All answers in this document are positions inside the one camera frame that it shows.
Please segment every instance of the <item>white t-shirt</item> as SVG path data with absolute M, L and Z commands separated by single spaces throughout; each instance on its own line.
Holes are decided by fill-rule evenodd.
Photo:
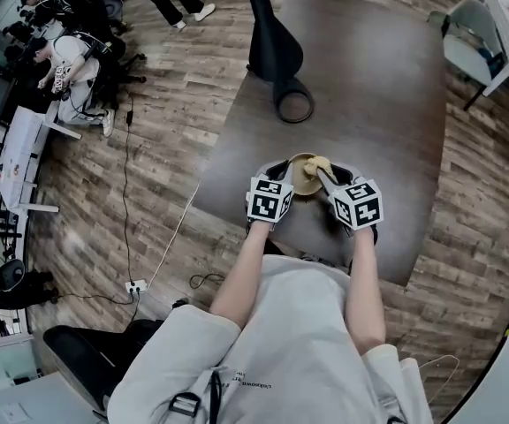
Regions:
M 77 57 L 80 55 L 84 56 L 89 50 L 85 42 L 74 36 L 61 36 L 55 41 L 49 42 L 52 46 L 50 62 L 53 68 L 64 66 L 68 69 Z M 72 82 L 94 79 L 98 72 L 99 62 L 95 58 L 90 57 L 75 77 L 72 78 Z
M 268 255 L 262 272 L 242 332 L 196 307 L 172 311 L 113 392 L 110 424 L 207 422 L 213 367 L 223 384 L 218 424 L 433 422 L 415 360 L 400 362 L 387 344 L 357 353 L 344 322 L 345 273 Z M 201 398 L 195 419 L 168 411 L 183 391 Z

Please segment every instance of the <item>wooden floor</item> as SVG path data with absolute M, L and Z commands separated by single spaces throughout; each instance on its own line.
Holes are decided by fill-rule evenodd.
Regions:
M 127 87 L 134 106 L 127 233 L 135 279 L 150 280 L 155 273 L 245 75 L 253 26 L 248 0 L 206 1 L 216 3 L 217 11 L 201 24 L 187 17 L 181 33 L 148 0 L 125 2 L 125 20 L 133 29 L 124 39 L 129 51 L 147 55 L 135 71 L 148 78 Z M 369 1 L 426 19 L 431 10 L 459 0 Z M 283 0 L 272 2 L 278 11 Z M 474 91 L 449 69 L 441 175 L 422 253 L 406 288 L 382 283 L 389 340 L 402 357 L 414 356 L 420 364 L 444 354 L 460 359 L 431 402 L 437 421 L 482 372 L 509 320 L 509 93 L 501 87 L 466 113 L 462 105 Z M 59 205 L 60 213 L 33 216 L 28 257 L 30 267 L 54 272 L 61 292 L 127 299 L 121 196 L 131 101 L 125 93 L 119 98 L 111 138 L 96 129 L 84 131 L 81 141 L 57 137 L 42 167 L 39 201 Z M 138 316 L 164 318 L 183 296 L 207 306 L 217 286 L 192 290 L 188 280 L 225 274 L 244 235 L 243 228 L 191 207 Z M 68 297 L 28 314 L 40 336 L 58 323 L 121 331 L 133 310 L 134 305 Z M 52 369 L 49 354 L 42 358 Z M 422 370 L 428 398 L 454 366 L 445 359 Z

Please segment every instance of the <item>power outlet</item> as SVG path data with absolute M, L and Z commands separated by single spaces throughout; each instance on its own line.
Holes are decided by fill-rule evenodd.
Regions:
M 132 283 L 130 281 L 127 281 L 125 283 L 125 288 L 127 289 L 127 292 L 133 295 L 134 293 L 146 292 L 148 289 L 148 284 L 144 279 L 138 279 L 133 281 Z

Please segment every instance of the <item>shoe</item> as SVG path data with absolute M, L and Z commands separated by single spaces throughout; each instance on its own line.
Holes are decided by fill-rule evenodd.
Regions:
M 109 138 L 113 133 L 113 125 L 115 123 L 115 110 L 106 110 L 107 115 L 103 118 L 103 135 Z
M 195 21 L 201 22 L 215 10 L 216 10 L 216 6 L 214 4 L 204 4 L 203 9 L 200 12 L 194 13 Z
M 186 22 L 184 20 L 181 20 L 178 24 L 174 24 L 173 27 L 177 28 L 179 31 L 182 30 L 186 26 Z

